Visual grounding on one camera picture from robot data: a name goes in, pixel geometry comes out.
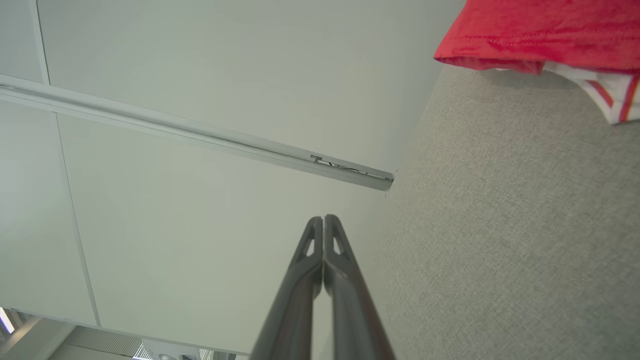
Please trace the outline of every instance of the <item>red cloth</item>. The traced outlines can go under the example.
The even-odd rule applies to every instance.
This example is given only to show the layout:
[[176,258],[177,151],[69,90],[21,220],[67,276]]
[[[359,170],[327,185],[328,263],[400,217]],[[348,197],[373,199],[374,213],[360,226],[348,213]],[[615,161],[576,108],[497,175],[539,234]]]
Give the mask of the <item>red cloth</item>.
[[545,61],[640,74],[640,0],[467,0],[435,59],[539,74]]

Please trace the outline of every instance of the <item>white wall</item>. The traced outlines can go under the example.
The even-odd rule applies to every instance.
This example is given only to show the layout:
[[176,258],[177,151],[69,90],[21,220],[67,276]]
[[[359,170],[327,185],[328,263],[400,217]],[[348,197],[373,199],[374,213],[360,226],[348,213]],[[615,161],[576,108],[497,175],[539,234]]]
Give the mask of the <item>white wall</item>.
[[55,117],[0,102],[0,304],[95,325]]
[[0,74],[41,83],[34,8],[35,0],[0,1]]
[[[102,326],[249,353],[307,220],[335,213],[356,251],[383,192],[59,115]],[[314,349],[330,326],[316,300]]]
[[53,85],[399,167],[463,0],[40,0]]

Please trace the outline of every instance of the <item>white cloth with red stripe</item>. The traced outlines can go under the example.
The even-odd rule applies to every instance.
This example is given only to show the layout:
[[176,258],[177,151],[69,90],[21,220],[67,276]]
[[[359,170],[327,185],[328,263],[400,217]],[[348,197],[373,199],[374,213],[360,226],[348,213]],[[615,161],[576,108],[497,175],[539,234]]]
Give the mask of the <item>white cloth with red stripe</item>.
[[595,101],[608,123],[640,120],[640,76],[576,69],[548,61],[544,70],[578,84]]

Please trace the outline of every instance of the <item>folded cloth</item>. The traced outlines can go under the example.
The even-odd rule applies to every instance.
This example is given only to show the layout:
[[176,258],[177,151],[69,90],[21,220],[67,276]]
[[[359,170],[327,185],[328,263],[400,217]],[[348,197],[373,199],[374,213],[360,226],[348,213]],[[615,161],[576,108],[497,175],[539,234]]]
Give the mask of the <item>folded cloth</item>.
[[608,123],[640,120],[640,75],[593,72],[552,61],[546,62],[543,69],[578,84],[602,110]]
[[585,89],[609,123],[640,119],[640,0],[467,0],[435,59],[556,72]]

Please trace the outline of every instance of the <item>gray carpet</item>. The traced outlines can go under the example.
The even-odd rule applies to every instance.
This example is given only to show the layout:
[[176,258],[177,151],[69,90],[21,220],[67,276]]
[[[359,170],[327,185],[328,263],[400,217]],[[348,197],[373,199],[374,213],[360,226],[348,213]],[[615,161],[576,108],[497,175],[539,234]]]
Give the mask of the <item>gray carpet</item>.
[[445,67],[367,280],[399,359],[640,359],[640,122]]

